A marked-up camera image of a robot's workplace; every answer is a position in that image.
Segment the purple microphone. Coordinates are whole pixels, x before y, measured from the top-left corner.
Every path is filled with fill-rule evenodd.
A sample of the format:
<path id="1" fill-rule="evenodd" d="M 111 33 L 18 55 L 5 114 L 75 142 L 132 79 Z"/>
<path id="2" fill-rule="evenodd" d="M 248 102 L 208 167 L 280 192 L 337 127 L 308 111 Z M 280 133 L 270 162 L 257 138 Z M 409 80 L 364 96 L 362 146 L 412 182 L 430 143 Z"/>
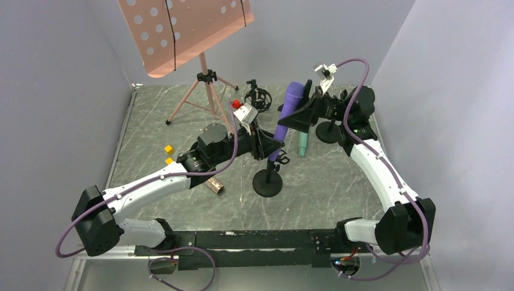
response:
<path id="1" fill-rule="evenodd" d="M 284 141 L 288 128 L 291 128 L 289 116 L 296 110 L 304 94 L 304 85 L 291 82 L 284 93 L 284 104 L 274 132 L 273 138 Z"/>

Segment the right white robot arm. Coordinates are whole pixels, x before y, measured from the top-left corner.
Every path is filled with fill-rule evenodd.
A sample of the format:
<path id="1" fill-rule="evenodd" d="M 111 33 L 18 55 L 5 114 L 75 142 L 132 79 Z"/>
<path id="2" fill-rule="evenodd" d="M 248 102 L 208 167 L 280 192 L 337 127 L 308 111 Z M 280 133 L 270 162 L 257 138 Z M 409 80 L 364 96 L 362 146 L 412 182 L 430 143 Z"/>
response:
<path id="1" fill-rule="evenodd" d="M 401 178 L 383 151 L 369 118 L 375 111 L 375 92 L 367 86 L 343 91 L 339 97 L 323 93 L 319 86 L 309 93 L 312 81 L 293 82 L 287 89 L 278 125 L 307 132 L 319 119 L 339 121 L 338 144 L 365 173 L 384 210 L 378 221 L 350 218 L 337 223 L 342 243 L 367 243 L 391 255 L 418 248 L 429 252 L 436 207 Z"/>

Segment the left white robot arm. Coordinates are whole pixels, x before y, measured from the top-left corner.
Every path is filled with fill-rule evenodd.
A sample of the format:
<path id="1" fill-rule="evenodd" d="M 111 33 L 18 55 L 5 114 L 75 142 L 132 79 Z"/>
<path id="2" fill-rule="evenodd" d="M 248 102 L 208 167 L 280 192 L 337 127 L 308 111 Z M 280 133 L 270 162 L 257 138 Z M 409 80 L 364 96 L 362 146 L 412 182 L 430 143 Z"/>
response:
<path id="1" fill-rule="evenodd" d="M 284 146 L 273 134 L 251 126 L 229 133 L 222 124 L 208 125 L 190 150 L 155 173 L 124 186 L 99 190 L 86 188 L 72 215 L 75 230 L 89 256 L 98 256 L 117 245 L 139 244 L 157 250 L 175 245 L 175 234 L 161 218 L 150 221 L 130 215 L 171 194 L 190 190 L 219 173 L 218 164 L 229 164 L 249 153 L 259 161 Z"/>

